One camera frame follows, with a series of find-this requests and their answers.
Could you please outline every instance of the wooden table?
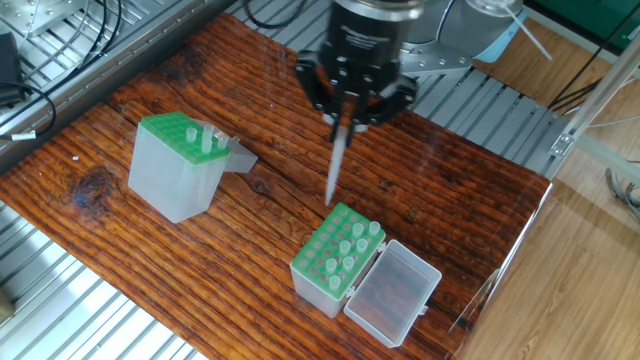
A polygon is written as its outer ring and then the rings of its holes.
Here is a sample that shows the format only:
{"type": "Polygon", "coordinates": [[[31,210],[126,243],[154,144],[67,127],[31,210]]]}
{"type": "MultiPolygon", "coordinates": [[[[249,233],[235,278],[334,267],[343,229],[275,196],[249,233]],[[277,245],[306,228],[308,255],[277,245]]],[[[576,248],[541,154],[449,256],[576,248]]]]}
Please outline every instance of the wooden table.
{"type": "Polygon", "coordinates": [[[289,263],[331,210],[329,129],[294,61],[222,16],[4,176],[0,198],[211,358],[444,358],[463,340],[450,328],[549,181],[411,113],[356,137],[334,201],[378,220],[443,275],[426,315],[388,349],[293,290],[289,263]],[[136,124],[173,111],[240,136],[259,157],[178,225],[127,187],[136,124]]]}

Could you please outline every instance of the hinge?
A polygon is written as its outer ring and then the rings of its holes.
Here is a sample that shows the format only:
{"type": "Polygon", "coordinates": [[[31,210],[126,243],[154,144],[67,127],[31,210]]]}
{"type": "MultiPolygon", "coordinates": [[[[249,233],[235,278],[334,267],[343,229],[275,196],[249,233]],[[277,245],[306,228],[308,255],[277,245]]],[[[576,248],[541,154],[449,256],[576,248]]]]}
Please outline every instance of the hinge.
{"type": "Polygon", "coordinates": [[[354,286],[352,286],[352,287],[347,289],[347,293],[344,294],[344,297],[346,297],[348,299],[348,298],[352,297],[353,294],[355,294],[355,293],[356,293],[356,288],[354,286]]]}

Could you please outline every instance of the metal plate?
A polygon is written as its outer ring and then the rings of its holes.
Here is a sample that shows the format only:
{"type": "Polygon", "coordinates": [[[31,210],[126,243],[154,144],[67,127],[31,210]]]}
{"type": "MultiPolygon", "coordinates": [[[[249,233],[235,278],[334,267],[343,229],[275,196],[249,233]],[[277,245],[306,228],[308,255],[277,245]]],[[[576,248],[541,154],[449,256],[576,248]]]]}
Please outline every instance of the metal plate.
{"type": "Polygon", "coordinates": [[[33,37],[51,29],[88,3],[87,0],[3,0],[0,2],[0,20],[22,37],[33,37]]]}

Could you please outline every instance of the black cable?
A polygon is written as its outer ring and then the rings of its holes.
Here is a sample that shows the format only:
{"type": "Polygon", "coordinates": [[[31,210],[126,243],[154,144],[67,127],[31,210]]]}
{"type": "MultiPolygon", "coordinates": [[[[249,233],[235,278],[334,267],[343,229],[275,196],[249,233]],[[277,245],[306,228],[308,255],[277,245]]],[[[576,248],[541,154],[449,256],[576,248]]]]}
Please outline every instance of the black cable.
{"type": "Polygon", "coordinates": [[[569,83],[558,93],[558,95],[556,95],[556,97],[553,99],[553,101],[551,101],[551,103],[549,103],[549,106],[547,106],[548,108],[551,108],[552,106],[556,105],[560,100],[560,97],[567,91],[569,90],[569,88],[571,87],[571,85],[573,85],[574,82],[576,82],[576,80],[578,80],[578,78],[580,77],[580,75],[582,75],[582,73],[587,69],[587,67],[589,67],[589,65],[591,65],[591,63],[593,62],[593,60],[595,60],[596,57],[598,57],[598,54],[600,54],[600,52],[607,46],[609,45],[609,42],[613,39],[613,37],[618,33],[618,31],[620,31],[620,29],[622,28],[622,26],[624,24],[626,24],[626,22],[633,16],[633,14],[635,14],[635,12],[640,9],[640,2],[633,8],[633,10],[631,10],[629,12],[629,14],[627,14],[627,16],[625,16],[624,19],[622,19],[622,21],[618,24],[618,26],[616,26],[615,29],[613,29],[613,31],[611,32],[611,34],[609,34],[609,36],[607,36],[607,38],[605,39],[604,43],[602,43],[602,45],[600,45],[598,47],[598,50],[596,50],[596,52],[593,53],[593,55],[591,55],[591,57],[589,58],[589,60],[587,60],[587,62],[584,64],[584,66],[582,66],[582,68],[580,69],[580,71],[578,71],[578,73],[569,81],[569,83]]]}
{"type": "MultiPolygon", "coordinates": [[[[51,120],[49,121],[49,124],[47,125],[47,127],[44,128],[40,132],[36,132],[35,136],[36,137],[42,136],[47,131],[51,130],[51,128],[53,127],[53,124],[55,124],[55,122],[56,122],[56,106],[53,104],[53,101],[51,101],[51,99],[47,96],[47,94],[45,94],[44,92],[40,91],[39,89],[37,89],[37,88],[35,88],[35,87],[31,86],[31,85],[27,85],[27,84],[14,83],[14,82],[10,82],[10,81],[0,81],[0,84],[2,84],[2,85],[10,85],[10,86],[17,86],[17,87],[21,87],[21,88],[24,88],[24,89],[29,89],[29,90],[33,91],[34,93],[40,95],[47,103],[49,103],[49,107],[51,108],[51,120]]],[[[9,121],[11,121],[11,119],[6,120],[5,122],[1,123],[0,127],[5,126],[9,121]]],[[[0,140],[14,141],[14,138],[13,138],[12,135],[0,135],[0,140]]]]}
{"type": "Polygon", "coordinates": [[[600,83],[600,80],[602,80],[602,79],[596,80],[596,81],[592,82],[591,84],[589,84],[589,85],[587,85],[587,86],[585,86],[585,87],[583,87],[583,88],[581,88],[579,90],[576,90],[576,91],[572,92],[569,95],[564,96],[561,99],[561,101],[564,101],[564,102],[559,103],[559,104],[555,105],[554,107],[551,107],[550,110],[553,111],[553,112],[556,112],[556,111],[558,111],[558,110],[560,110],[562,108],[565,108],[567,106],[573,105],[576,101],[582,100],[582,102],[584,102],[586,100],[585,97],[587,95],[589,95],[596,88],[598,83],[600,83]]]}
{"type": "Polygon", "coordinates": [[[107,0],[103,0],[102,9],[103,9],[103,11],[102,11],[102,25],[100,25],[100,31],[98,31],[98,36],[96,36],[96,40],[93,42],[93,45],[91,45],[91,48],[87,52],[87,55],[85,55],[84,59],[82,59],[82,62],[80,63],[80,66],[78,66],[76,68],[76,70],[79,70],[80,68],[83,68],[83,67],[87,66],[87,60],[89,59],[91,54],[98,48],[98,44],[100,43],[100,39],[102,39],[102,37],[104,36],[104,31],[107,28],[107,0]]]}
{"type": "Polygon", "coordinates": [[[113,40],[115,40],[116,35],[118,34],[118,30],[120,29],[121,20],[122,20],[122,0],[118,0],[118,19],[116,20],[116,26],[113,28],[113,33],[111,34],[109,41],[107,41],[107,44],[104,46],[104,48],[102,48],[102,51],[100,52],[100,56],[104,55],[105,52],[107,52],[107,50],[109,50],[109,48],[111,47],[111,44],[113,44],[113,40]]]}
{"type": "Polygon", "coordinates": [[[251,0],[242,0],[242,7],[244,8],[245,14],[247,14],[249,20],[251,20],[251,22],[254,23],[257,27],[267,30],[282,29],[289,26],[289,24],[294,22],[298,18],[298,16],[302,14],[302,11],[307,4],[307,0],[300,0],[298,7],[294,10],[293,14],[287,20],[275,24],[267,24],[256,19],[255,16],[251,13],[251,9],[249,9],[250,2],[251,0]]]}

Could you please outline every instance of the dark wood knot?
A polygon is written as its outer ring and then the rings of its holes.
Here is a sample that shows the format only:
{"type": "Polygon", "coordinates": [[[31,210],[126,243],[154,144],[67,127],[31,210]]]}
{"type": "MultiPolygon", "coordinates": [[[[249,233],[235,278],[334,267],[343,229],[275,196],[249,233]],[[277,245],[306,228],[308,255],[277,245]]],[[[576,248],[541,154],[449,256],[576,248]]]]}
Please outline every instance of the dark wood knot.
{"type": "Polygon", "coordinates": [[[71,201],[82,209],[102,208],[102,200],[106,199],[115,187],[113,175],[105,167],[94,167],[75,185],[71,201]]]}
{"type": "Polygon", "coordinates": [[[262,180],[255,180],[253,182],[252,188],[253,188],[253,191],[255,191],[260,195],[266,195],[269,193],[269,188],[267,187],[267,184],[265,184],[262,180]]]}
{"type": "Polygon", "coordinates": [[[190,46],[184,46],[179,52],[158,68],[158,73],[166,80],[192,82],[202,73],[204,59],[202,54],[190,46]]]}

